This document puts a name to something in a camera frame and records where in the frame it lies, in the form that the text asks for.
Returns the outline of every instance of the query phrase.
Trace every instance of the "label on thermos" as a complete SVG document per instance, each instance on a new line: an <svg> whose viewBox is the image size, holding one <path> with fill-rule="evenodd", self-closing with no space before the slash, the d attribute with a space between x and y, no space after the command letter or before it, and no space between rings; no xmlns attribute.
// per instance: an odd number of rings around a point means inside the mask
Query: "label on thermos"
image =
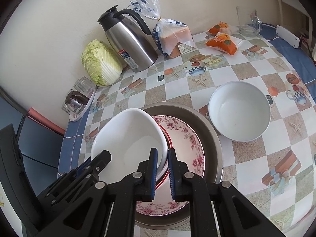
<svg viewBox="0 0 316 237"><path fill-rule="evenodd" d="M135 61L132 59L132 57L127 53L125 50L120 50L119 55L122 56L122 58L126 61L126 63L132 68L136 69L138 68L138 65L135 63Z"/></svg>

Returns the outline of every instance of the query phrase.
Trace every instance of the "white ceramic bowl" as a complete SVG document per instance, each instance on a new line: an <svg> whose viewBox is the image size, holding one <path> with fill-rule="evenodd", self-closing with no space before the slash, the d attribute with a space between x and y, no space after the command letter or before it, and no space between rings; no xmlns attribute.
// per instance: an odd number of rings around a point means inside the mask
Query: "white ceramic bowl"
<svg viewBox="0 0 316 237"><path fill-rule="evenodd" d="M100 181L110 184L137 171L139 163L148 160L152 147L158 150L159 175L168 152L165 136L151 116L132 108L117 114L101 129L93 142L91 159L103 150L111 153L111 162L99 173Z"/></svg>
<svg viewBox="0 0 316 237"><path fill-rule="evenodd" d="M252 141L268 128L271 110L266 96L254 85L233 81L218 87L209 102L215 128L233 141Z"/></svg>

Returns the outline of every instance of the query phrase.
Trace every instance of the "metal bowl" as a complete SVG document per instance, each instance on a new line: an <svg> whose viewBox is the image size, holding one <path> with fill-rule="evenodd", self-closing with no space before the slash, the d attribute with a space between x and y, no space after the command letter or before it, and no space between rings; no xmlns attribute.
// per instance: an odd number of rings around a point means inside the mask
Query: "metal bowl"
<svg viewBox="0 0 316 237"><path fill-rule="evenodd" d="M199 136L204 149L205 173L204 179L210 183L219 183L223 174L222 147L218 136L210 122L198 111L188 106L159 102L141 108L150 116L167 115L186 122ZM148 229L165 230L175 228L190 221L190 206L162 216L135 214L135 224Z"/></svg>

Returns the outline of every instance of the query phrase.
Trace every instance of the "floral plate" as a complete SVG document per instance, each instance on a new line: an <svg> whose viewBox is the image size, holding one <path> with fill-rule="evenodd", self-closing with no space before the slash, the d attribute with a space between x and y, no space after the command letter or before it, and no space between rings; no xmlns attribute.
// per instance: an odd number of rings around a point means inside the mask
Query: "floral plate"
<svg viewBox="0 0 316 237"><path fill-rule="evenodd" d="M177 159L187 163L189 171L204 175L204 151L199 137L185 122L170 116L153 116L172 140ZM170 180L167 177L156 189L155 199L152 202L137 202L136 211L145 215L167 215L184 207L188 202L172 200Z"/></svg>

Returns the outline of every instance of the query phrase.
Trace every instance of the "packaged pastry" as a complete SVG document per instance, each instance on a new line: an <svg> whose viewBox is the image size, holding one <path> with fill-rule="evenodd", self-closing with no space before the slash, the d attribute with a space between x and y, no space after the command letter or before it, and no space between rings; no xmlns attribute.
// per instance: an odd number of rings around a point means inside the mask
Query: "packaged pastry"
<svg viewBox="0 0 316 237"><path fill-rule="evenodd" d="M230 55L234 55L242 42L243 40L239 38L218 32L213 39L206 42L206 45Z"/></svg>
<svg viewBox="0 0 316 237"><path fill-rule="evenodd" d="M227 23L220 21L218 24L216 24L214 27L212 27L209 30L209 33L214 35L214 36L217 35L218 32L232 35L232 34L236 33L237 30L238 30L237 27L228 25Z"/></svg>
<svg viewBox="0 0 316 237"><path fill-rule="evenodd" d="M165 57L175 58L196 47L186 24L160 17L159 0L132 0L128 8L158 21L151 36Z"/></svg>

